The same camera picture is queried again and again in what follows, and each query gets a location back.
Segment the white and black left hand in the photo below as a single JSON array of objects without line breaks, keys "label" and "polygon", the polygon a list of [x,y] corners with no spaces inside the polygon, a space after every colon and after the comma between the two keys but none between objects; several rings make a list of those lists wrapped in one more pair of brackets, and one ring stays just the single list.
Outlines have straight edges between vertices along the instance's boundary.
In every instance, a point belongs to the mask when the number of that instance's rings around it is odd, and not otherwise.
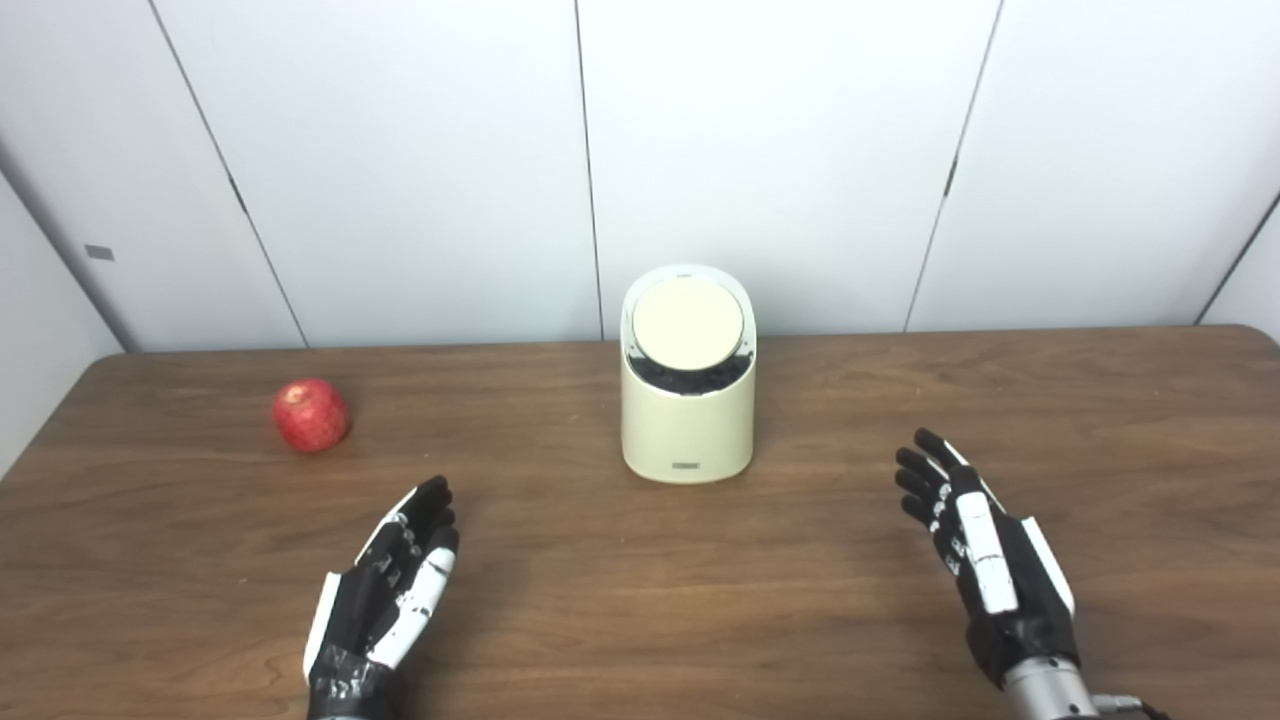
[{"label": "white and black left hand", "polygon": [[390,509],[352,566],[324,578],[303,648],[308,719],[402,719],[401,665],[431,621],[460,547],[453,495],[436,475]]}]

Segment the white and black right hand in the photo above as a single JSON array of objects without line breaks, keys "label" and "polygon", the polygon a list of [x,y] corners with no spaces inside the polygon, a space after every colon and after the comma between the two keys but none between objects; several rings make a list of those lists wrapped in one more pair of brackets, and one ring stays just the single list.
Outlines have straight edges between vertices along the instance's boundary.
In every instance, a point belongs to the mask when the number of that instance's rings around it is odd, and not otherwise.
[{"label": "white and black right hand", "polygon": [[955,579],[975,665],[997,688],[1028,660],[1079,666],[1074,596],[1034,518],[1009,514],[942,436],[919,428],[913,443],[895,455],[901,509]]}]

